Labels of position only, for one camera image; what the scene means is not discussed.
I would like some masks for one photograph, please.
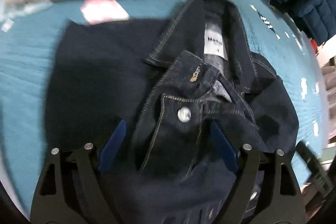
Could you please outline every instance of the blue jacket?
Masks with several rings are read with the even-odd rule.
[[[287,12],[318,45],[336,34],[336,0],[271,0],[270,4]]]

